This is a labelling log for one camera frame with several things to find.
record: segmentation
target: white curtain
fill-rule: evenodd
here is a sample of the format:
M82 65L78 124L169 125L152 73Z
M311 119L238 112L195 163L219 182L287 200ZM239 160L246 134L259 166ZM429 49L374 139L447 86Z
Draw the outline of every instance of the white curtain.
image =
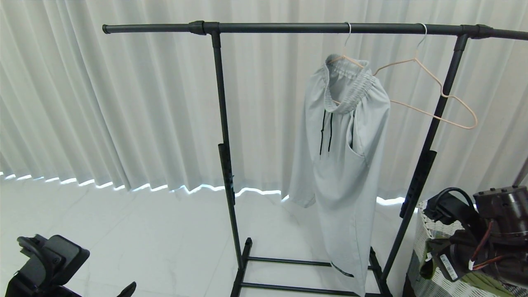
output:
M222 185L210 36L105 35L102 24L219 22L482 23L528 31L526 1L4 1L0 20L4 175L95 179L134 189ZM305 81L346 34L222 34L235 186L289 180ZM371 68L412 57L420 35L353 34ZM428 36L420 59L443 79L454 36ZM480 119L440 124L425 195L510 185L528 157L528 42L469 40L452 94ZM438 86L415 64L379 75L391 99L433 112ZM445 116L470 125L459 104ZM380 196L404 196L430 118L394 105Z

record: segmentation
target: floor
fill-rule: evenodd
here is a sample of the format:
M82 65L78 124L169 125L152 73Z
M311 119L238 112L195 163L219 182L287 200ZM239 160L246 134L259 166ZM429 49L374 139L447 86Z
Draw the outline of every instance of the floor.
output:
M137 282L134 297L229 296L236 260L222 190L203 188L152 192L60 184L44 180L0 181L0 295L27 261L18 236L60 234L90 251L66 287L83 297L115 297ZM241 244L253 239L251 254L325 261L315 207L281 202L280 195L246 191L237 198ZM376 208L372 246L383 266L401 219L400 205ZM415 222L411 222L388 279L401 296ZM342 289L331 268L250 263L245 281ZM367 292L378 292L374 277ZM307 293L242 289L241 296L308 297Z

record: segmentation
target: wire hanger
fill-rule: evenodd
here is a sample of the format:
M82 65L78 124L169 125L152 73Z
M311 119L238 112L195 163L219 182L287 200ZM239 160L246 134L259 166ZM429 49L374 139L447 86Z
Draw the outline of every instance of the wire hanger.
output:
M394 63L390 63L390 64L387 64L383 67L380 67L378 68L378 70L376 70L376 72L374 73L374 76L376 76L376 74L378 74L378 72L381 70L381 69L384 69L384 68L387 68L389 66L393 66L393 65L398 65L398 64L403 64L403 63L407 63L407 62L411 62L411 61L414 61L416 62L423 70L425 70L427 72L427 74L429 74L430 77L434 78L434 80L438 83L438 85L440 86L440 94L442 97L444 98L455 98L458 102L460 102L470 113L471 115L473 116L473 120L475 121L474 125L471 126L471 127L467 127L467 126L463 126L463 125L460 125L460 124L457 124L457 123L454 123L454 122L451 122L450 120L447 120L447 119L443 119L441 117L438 117L434 114L431 114L431 113L428 113L424 110L421 110L421 109L418 109L416 107L413 107L413 106L410 106L408 104L405 104L403 102L399 102L399 101L394 101L394 100L391 100L391 102L394 102L394 103L397 103L397 104L401 104L403 106L406 106L406 107L409 107L411 109L414 109L416 110L417 112L421 112L421 113L424 113L428 116L431 116L435 119L438 119L438 120L441 120L443 122L446 122L448 124L452 124L452 125L455 125L457 127L460 127L460 128L464 128L464 129L473 129L477 126L478 124L478 119L477 119L477 115L475 115L475 112L469 108L469 106L467 106L467 104L465 104L460 98L454 96L454 95L445 95L444 94L444 84L442 84L442 82L435 76L431 73L431 71L429 71L429 69L427 69L427 67L425 67L422 62L420 62L420 60L418 60L418 50L420 48L420 45L422 44L422 42L426 39L426 36L427 36L427 26L425 24L422 24L420 23L426 30L425 34L423 35L423 38L422 40L420 40L420 42L418 43L418 45L416 46L416 52L414 52L414 58L412 59L409 59L409 60L404 60L404 61L399 61L399 62L394 62Z
M343 54L342 54L341 56L337 57L336 59L330 61L329 63L333 63L333 62L335 62L335 61L339 61L339 60L342 60L342 59L346 59L346 60L348 60L348 61L350 61L350 62L352 62L352 63L358 65L360 68L363 69L363 65L361 65L359 62L357 62L356 60L354 60L354 59L352 59L352 58L349 58L349 57L345 56L346 43L348 42L348 39L350 38L350 35L352 34L352 25L350 25L349 22L347 22L347 24L348 24L348 37L346 38L346 40L345 40L345 45L343 46Z

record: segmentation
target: white label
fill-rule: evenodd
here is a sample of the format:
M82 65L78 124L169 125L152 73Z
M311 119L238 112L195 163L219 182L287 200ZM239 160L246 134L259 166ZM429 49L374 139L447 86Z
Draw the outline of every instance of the white label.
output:
M444 266L446 267L447 269L447 272L449 273L449 276L451 276L451 280L454 281L458 278L458 275L457 273L455 272L455 269L453 268L453 266L451 265L451 262L449 261L449 259L447 258L447 256L445 254L442 254L440 255L440 260L442 260L442 263L444 264Z

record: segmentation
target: black drawstring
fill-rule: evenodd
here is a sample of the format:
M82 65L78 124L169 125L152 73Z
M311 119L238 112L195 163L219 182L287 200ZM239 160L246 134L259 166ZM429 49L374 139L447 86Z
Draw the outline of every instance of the black drawstring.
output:
M323 127L321 128L321 145L319 146L319 156L321 155L321 152L323 151L323 131L325 130L325 117L326 117L326 109L323 113Z
M332 143L332 119L334 114L330 114L330 139L328 140L328 152L330 152L330 143Z

